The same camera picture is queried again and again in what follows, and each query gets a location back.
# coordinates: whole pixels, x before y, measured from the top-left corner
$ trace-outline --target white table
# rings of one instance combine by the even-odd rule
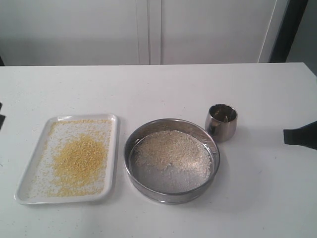
[[[0,237],[312,238],[317,151],[283,143],[283,129],[317,120],[316,77],[302,63],[1,67]],[[219,145],[216,180],[198,199],[163,205],[126,176],[123,146],[140,125],[180,118],[204,125],[209,106],[238,111]],[[114,113],[121,120],[110,196],[99,203],[22,206],[13,199],[45,122]]]

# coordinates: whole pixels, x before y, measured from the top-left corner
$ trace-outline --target white powder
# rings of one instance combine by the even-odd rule
[[[202,177],[210,175],[210,157],[196,138],[179,131],[155,132],[142,140],[136,151],[138,166],[154,166],[166,170],[174,166],[180,171],[192,171]]]

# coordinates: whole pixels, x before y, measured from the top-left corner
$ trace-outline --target metal cup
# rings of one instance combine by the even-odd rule
[[[237,128],[237,111],[226,104],[215,104],[209,108],[205,129],[216,142],[229,140]]]

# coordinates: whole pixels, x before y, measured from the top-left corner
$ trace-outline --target rectangular tray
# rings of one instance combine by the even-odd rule
[[[20,204],[67,203],[94,201],[106,196],[112,186],[117,127],[118,118],[113,114],[49,119],[14,195],[15,200]],[[106,171],[101,170],[98,181],[84,187],[85,192],[78,192],[80,195],[77,196],[67,196],[57,192],[61,191],[62,186],[52,183],[55,178],[53,156],[58,154],[56,148],[60,149],[71,138],[82,133],[103,143],[107,150],[103,162]]]

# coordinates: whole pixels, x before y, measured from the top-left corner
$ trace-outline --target metal sieve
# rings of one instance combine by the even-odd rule
[[[147,136],[159,131],[178,131],[197,139],[209,155],[210,174],[203,176],[196,170],[184,171],[173,165],[162,170],[137,163],[138,146]],[[133,185],[148,198],[169,204],[185,203],[200,196],[212,183],[220,163],[218,147],[207,132],[180,119],[158,119],[136,129],[125,144],[124,157]]]

